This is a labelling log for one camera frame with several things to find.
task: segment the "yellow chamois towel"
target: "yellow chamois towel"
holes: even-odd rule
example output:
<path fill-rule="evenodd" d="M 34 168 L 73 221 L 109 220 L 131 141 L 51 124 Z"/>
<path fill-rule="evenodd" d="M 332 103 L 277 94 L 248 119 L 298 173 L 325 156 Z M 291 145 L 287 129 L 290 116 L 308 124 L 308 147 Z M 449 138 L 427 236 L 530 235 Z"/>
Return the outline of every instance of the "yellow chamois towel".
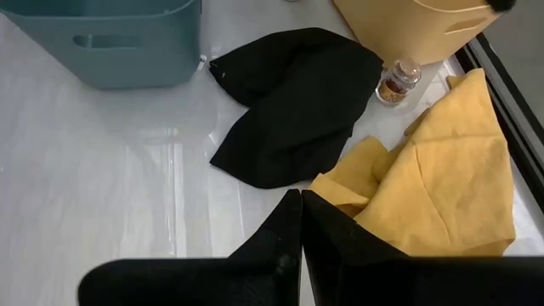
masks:
<path fill-rule="evenodd" d="M 482 70 L 390 152 L 357 144 L 310 189 L 411 256 L 501 256 L 515 238 L 510 156 Z"/>

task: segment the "spice jar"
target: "spice jar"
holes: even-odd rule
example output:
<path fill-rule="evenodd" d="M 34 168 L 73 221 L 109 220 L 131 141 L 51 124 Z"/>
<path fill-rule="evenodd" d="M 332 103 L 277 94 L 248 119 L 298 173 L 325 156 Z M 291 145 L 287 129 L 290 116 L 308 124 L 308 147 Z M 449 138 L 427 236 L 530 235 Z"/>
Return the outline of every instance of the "spice jar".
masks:
<path fill-rule="evenodd" d="M 385 105 L 398 105 L 422 78 L 421 66 L 412 59 L 395 61 L 376 89 Z"/>

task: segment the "white countertop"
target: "white countertop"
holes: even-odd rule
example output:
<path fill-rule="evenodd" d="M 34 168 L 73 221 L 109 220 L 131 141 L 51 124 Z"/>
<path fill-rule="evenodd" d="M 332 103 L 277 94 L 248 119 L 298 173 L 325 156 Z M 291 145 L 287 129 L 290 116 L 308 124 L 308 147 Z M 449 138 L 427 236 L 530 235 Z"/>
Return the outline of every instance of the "white countertop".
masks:
<path fill-rule="evenodd" d="M 351 37 L 328 0 L 205 0 L 202 26 L 208 58 L 308 26 Z M 454 68 L 434 77 L 439 68 L 426 68 L 414 97 L 429 90 L 409 108 L 373 98 L 345 150 L 368 135 L 394 147 L 445 93 Z M 0 304 L 74 305 L 82 276 L 116 258 L 230 255 L 289 189 L 257 190 L 209 165 L 245 111 L 207 70 L 176 88 L 89 88 L 0 16 Z M 542 254 L 544 218 L 513 171 L 507 254 Z M 302 291 L 310 305 L 306 274 Z"/>

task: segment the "cloth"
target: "cloth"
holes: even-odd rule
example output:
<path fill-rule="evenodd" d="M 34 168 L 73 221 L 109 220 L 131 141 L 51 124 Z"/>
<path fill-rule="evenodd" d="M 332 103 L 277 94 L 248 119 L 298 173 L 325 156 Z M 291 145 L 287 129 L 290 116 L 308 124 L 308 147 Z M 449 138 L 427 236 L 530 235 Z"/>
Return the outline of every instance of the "cloth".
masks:
<path fill-rule="evenodd" d="M 501 256 L 515 238 L 513 177 L 484 72 L 405 134 L 390 152 L 363 140 L 310 189 L 408 255 Z"/>
<path fill-rule="evenodd" d="M 363 114 L 382 61 L 322 29 L 275 33 L 210 63 L 219 85 L 250 110 L 211 163 L 258 188 L 331 170 Z"/>

